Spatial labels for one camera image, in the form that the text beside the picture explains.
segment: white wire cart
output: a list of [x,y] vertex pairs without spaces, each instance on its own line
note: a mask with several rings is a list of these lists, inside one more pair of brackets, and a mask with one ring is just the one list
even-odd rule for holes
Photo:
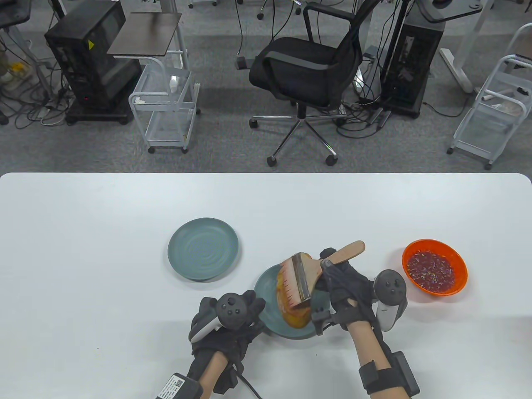
[[492,168],[532,107],[532,81],[508,73],[516,65],[532,71],[528,59],[517,55],[501,58],[454,133],[447,154],[460,148],[487,159],[484,169]]
[[[144,49],[140,51],[130,49],[131,55],[123,52],[114,55],[146,63],[135,89],[129,95],[129,105],[151,154],[156,147],[180,147],[183,153],[187,153],[194,120],[200,113],[197,107],[200,84],[195,82],[189,69],[187,50],[178,23],[174,29],[170,37],[153,38],[153,46],[145,42]],[[172,37],[177,50],[168,50]],[[153,51],[160,43],[165,45],[163,50]]]

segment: black computer case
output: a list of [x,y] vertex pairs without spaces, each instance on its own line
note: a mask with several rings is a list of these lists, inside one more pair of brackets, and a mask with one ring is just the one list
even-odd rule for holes
[[137,60],[107,54],[125,21],[119,1],[84,0],[44,35],[84,108],[113,109],[124,88],[140,76]]
[[384,101],[398,113],[417,117],[445,22],[430,23],[414,4],[401,28],[383,83]]

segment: black mesh chair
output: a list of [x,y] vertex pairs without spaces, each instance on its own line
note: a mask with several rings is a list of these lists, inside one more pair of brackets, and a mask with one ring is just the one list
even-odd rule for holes
[[[309,122],[346,117],[343,107],[340,107],[342,93],[353,81],[362,62],[359,28],[380,1],[365,0],[356,14],[314,2],[308,3],[303,10],[303,16],[309,40],[283,37],[272,41],[255,58],[250,70],[251,84],[268,90],[276,99],[297,104],[297,115],[294,117],[262,116],[250,119],[251,128],[258,127],[257,120],[295,121],[279,147],[267,158],[269,166],[277,164],[277,154],[299,126],[306,126],[329,150],[327,165],[332,166],[338,161],[336,152]],[[349,31],[338,48],[314,42],[309,10],[350,22]],[[306,115],[307,107],[327,112],[338,109],[340,111],[332,115],[312,117]]]

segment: red beans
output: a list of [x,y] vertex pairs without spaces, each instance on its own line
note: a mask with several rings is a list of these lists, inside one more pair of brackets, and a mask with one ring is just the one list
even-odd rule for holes
[[408,260],[408,273],[426,290],[443,293],[454,286],[454,271],[449,261],[432,252],[416,252]]

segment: forearm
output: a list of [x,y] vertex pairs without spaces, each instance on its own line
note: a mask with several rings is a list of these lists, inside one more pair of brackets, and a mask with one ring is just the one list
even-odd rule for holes
[[199,379],[199,384],[203,388],[203,395],[201,399],[209,399],[214,390],[214,386],[218,381],[218,378],[225,370],[227,366],[227,358],[221,352],[215,352],[209,365],[203,372],[201,378]]
[[[377,337],[373,333],[371,325],[367,321],[356,321],[347,326],[351,338],[355,344],[356,354],[359,357],[360,366],[375,361],[377,370],[389,369],[390,362],[380,347]],[[375,392],[370,395],[371,399],[408,399],[403,387],[396,387]]]

